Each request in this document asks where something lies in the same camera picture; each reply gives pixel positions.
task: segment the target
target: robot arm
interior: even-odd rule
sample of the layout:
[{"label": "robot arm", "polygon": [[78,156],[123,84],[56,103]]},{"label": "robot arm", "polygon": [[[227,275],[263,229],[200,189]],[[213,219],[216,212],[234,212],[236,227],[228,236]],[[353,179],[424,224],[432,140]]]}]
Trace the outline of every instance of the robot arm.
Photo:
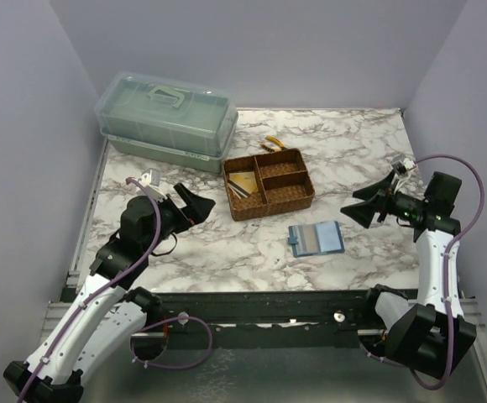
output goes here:
[{"label": "robot arm", "polygon": [[[194,195],[182,184],[177,184],[175,190],[186,203],[182,209],[169,196],[154,194],[161,216],[160,241],[204,222],[215,205],[213,200]],[[5,369],[5,380],[16,395],[25,393],[24,401],[78,402],[83,385],[117,346],[147,322],[162,319],[157,296],[140,287],[128,291],[148,267],[148,259],[128,275],[120,275],[148,253],[154,237],[154,217],[152,201],[147,196],[128,202],[120,229],[97,252],[90,275],[55,330],[24,362],[12,362]],[[117,278],[120,280],[113,286],[92,298]],[[122,303],[117,310],[100,324],[119,301]]]},{"label": "robot arm", "polygon": [[[409,307],[402,293],[383,285],[371,289],[369,308],[381,317],[389,333],[382,343],[382,354],[406,367],[441,378],[446,369],[448,339],[453,337],[453,367],[467,353],[476,339],[476,327],[463,319],[458,298],[456,255],[459,242],[446,249],[460,233],[460,223],[450,217],[462,184],[450,175],[435,172],[419,200],[399,191],[415,164],[405,157],[393,161],[393,170],[382,181],[353,193],[363,200],[343,207],[341,212],[368,228],[374,214],[383,222],[388,214],[406,222],[414,230],[419,253],[419,292],[417,303]],[[448,334],[450,302],[454,335]]]}]

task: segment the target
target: wire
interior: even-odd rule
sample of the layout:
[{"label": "wire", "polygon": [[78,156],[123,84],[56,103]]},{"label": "wire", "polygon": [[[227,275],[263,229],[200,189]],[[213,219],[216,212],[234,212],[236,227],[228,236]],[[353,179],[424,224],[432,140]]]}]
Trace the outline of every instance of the wire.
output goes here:
[{"label": "wire", "polygon": [[403,228],[413,228],[410,224],[401,224],[401,221],[399,220],[399,218],[397,217],[396,218],[396,223],[399,225],[399,227],[403,227]]},{"label": "wire", "polygon": [[398,192],[403,185],[405,185],[411,178],[411,171],[409,170],[406,177],[399,179],[398,183],[395,186],[395,193]]},{"label": "wire", "polygon": [[420,160],[416,161],[416,164],[419,165],[421,162],[434,160],[436,158],[445,158],[448,160],[455,160],[464,164],[474,175],[477,184],[479,185],[479,207],[477,208],[477,212],[475,213],[473,219],[469,224],[464,228],[460,233],[451,239],[451,242],[448,243],[447,247],[445,248],[445,252],[443,253],[443,300],[445,304],[445,311],[447,312],[447,327],[448,327],[448,342],[447,342],[447,360],[445,362],[445,370],[443,372],[442,378],[434,385],[427,384],[424,380],[422,380],[419,375],[415,372],[415,370],[410,369],[411,374],[417,381],[417,383],[425,389],[428,390],[438,390],[441,389],[448,381],[451,376],[451,372],[453,372],[453,357],[454,357],[454,319],[453,319],[453,309],[451,307],[450,295],[448,293],[449,283],[448,283],[448,259],[449,253],[453,248],[453,245],[458,242],[472,227],[475,223],[479,220],[480,214],[482,213],[482,209],[484,207],[484,185],[482,183],[482,179],[480,178],[479,172],[466,160],[455,157],[454,155],[450,154],[435,154],[429,155],[427,157],[421,158]]},{"label": "wire", "polygon": [[172,233],[171,235],[175,239],[175,246],[173,246],[173,248],[169,252],[164,252],[162,254],[156,254],[154,253],[154,251],[152,251],[151,253],[152,256],[155,256],[156,258],[160,258],[161,256],[167,256],[168,254],[173,253],[173,251],[176,249],[176,245],[178,244],[178,238],[176,237],[175,233]]},{"label": "wire", "polygon": [[165,340],[165,344],[167,344],[167,338],[169,337],[169,324],[166,323],[163,325],[163,339]]},{"label": "wire", "polygon": [[[165,319],[165,320],[163,320],[161,322],[154,323],[153,325],[148,325],[147,327],[143,327],[139,331],[140,332],[146,332],[147,330],[150,330],[150,329],[152,329],[154,327],[158,327],[158,326],[161,326],[161,325],[165,325],[166,323],[181,321],[182,319],[183,319],[183,317],[171,317],[171,318]],[[202,357],[200,357],[197,361],[194,361],[191,364],[185,364],[185,365],[165,365],[165,364],[158,364],[158,363],[155,363],[155,362],[152,362],[152,361],[143,361],[142,359],[139,359],[137,357],[137,354],[135,353],[134,345],[133,344],[130,344],[130,351],[132,352],[132,355],[134,356],[134,359],[132,360],[132,362],[134,363],[135,361],[139,361],[141,364],[145,365],[145,368],[147,366],[149,366],[149,367],[155,367],[155,368],[160,368],[160,369],[173,369],[173,370],[191,369],[191,368],[195,368],[197,365],[200,365],[200,364],[204,363],[210,357],[210,354],[212,352],[212,345],[213,345],[212,330],[210,330],[210,327],[202,319],[199,319],[198,317],[185,317],[185,319],[186,320],[189,320],[189,321],[199,322],[207,330],[207,333],[208,333],[208,347],[207,347],[207,351],[204,353],[204,355]]]},{"label": "wire", "polygon": [[[133,263],[131,266],[129,266],[125,271],[117,275],[114,279],[106,283],[105,285],[101,286],[98,288],[96,291],[94,291],[92,294],[90,294],[85,300],[83,300],[83,304],[81,306],[78,306],[70,315],[68,320],[65,322],[63,327],[60,329],[60,331],[57,333],[55,336],[53,342],[51,345],[48,347],[46,350],[44,356],[42,359],[46,359],[45,361],[49,362],[49,359],[51,357],[51,354],[55,351],[55,348],[59,344],[60,340],[65,336],[66,332],[70,328],[71,324],[76,320],[76,318],[79,316],[79,314],[83,311],[84,307],[87,306],[92,300],[100,296],[105,290],[107,290],[110,287],[113,287],[115,284],[117,284],[122,278],[126,277],[130,273],[132,273],[137,267],[144,262],[145,259],[147,259],[152,251],[155,249],[156,245],[158,244],[158,240],[160,239],[160,234],[161,234],[161,212],[160,208],[158,207],[158,203],[154,198],[147,192],[147,190],[144,188],[143,185],[141,185],[139,182],[137,182],[134,178],[126,178],[126,184],[129,185],[130,183],[133,183],[136,185],[150,200],[150,203],[152,203],[152,207],[154,208],[154,215],[155,215],[155,233],[154,237],[152,238],[152,242],[150,243],[149,247],[146,249],[144,252],[143,256],[141,256],[135,263]],[[21,392],[18,395],[18,400],[17,403],[23,403],[25,400],[25,397],[29,393],[29,388],[33,384],[34,380],[44,367],[45,363],[40,360],[39,364],[36,366],[34,369],[33,373],[29,378],[27,379],[27,382],[25,383],[25,386],[22,388]]]},{"label": "wire", "polygon": [[399,367],[399,368],[405,368],[404,365],[398,364],[395,361],[392,361],[390,359],[387,359],[385,357],[378,357],[377,355],[372,354],[362,343],[359,343],[359,348],[361,348],[365,353],[367,354],[367,357],[370,359],[380,361],[382,364],[387,364],[391,365],[392,367]]},{"label": "wire", "polygon": [[158,356],[155,359],[159,359],[164,354],[164,352],[167,351],[167,347],[169,346],[169,343],[167,342],[166,339],[164,339],[164,340],[165,340],[165,343],[163,345],[163,348],[161,349],[161,353],[158,354]]}]

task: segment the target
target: green plastic box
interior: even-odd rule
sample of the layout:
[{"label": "green plastic box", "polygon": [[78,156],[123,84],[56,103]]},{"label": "green plastic box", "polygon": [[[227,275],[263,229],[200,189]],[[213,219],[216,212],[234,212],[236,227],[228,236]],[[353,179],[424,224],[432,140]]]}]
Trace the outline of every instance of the green plastic box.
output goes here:
[{"label": "green plastic box", "polygon": [[211,88],[120,72],[95,108],[101,132],[120,152],[221,172],[238,112]]}]

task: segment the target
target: card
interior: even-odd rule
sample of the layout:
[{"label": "card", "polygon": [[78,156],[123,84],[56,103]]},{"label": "card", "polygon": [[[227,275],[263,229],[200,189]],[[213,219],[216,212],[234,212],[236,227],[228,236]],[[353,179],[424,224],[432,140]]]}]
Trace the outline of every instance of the card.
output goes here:
[{"label": "card", "polygon": [[238,190],[234,189],[230,184],[228,184],[228,187],[231,191],[233,191],[234,195],[238,198],[241,199],[242,197],[246,197],[244,194],[240,194]]},{"label": "card", "polygon": [[249,197],[251,193],[259,191],[254,172],[237,172],[228,174],[228,184],[241,196]]}]

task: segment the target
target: container lid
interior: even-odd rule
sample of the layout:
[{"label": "container lid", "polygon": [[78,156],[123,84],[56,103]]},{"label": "container lid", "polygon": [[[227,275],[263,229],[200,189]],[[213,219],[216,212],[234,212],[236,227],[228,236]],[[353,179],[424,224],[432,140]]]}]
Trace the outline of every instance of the container lid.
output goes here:
[{"label": "container lid", "polygon": [[220,154],[230,101],[218,90],[121,72],[96,105],[104,133],[191,152]]}]

